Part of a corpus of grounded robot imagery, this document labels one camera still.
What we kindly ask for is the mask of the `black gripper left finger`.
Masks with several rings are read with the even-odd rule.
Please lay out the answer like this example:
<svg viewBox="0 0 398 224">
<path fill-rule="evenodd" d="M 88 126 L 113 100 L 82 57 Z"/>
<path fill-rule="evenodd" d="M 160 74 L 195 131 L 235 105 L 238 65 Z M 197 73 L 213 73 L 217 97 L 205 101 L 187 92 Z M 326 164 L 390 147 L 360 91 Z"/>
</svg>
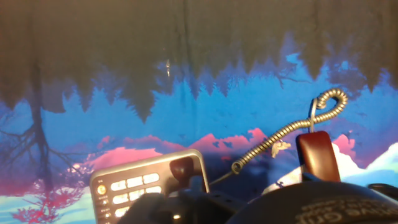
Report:
<svg viewBox="0 0 398 224">
<path fill-rule="evenodd" d="M 222 192 L 202 191 L 203 178 L 193 176 L 176 196 L 159 193 L 140 196 L 118 224 L 225 224 L 246 206 Z"/>
</svg>

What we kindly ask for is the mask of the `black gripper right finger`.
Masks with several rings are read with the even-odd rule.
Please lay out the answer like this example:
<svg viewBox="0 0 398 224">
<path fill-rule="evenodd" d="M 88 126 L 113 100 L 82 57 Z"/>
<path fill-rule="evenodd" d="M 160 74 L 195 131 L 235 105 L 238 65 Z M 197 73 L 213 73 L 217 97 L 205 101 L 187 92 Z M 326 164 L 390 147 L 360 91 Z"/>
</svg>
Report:
<svg viewBox="0 0 398 224">
<path fill-rule="evenodd" d="M 303 181 L 322 181 L 321 179 L 319 179 L 318 177 L 316 177 L 310 173 L 303 173 L 302 180 Z M 394 186 L 388 185 L 388 184 L 380 184 L 380 183 L 369 184 L 366 187 L 371 190 L 374 190 L 378 193 L 381 193 L 389 198 L 397 200 L 397 187 L 394 187 Z"/>
</svg>

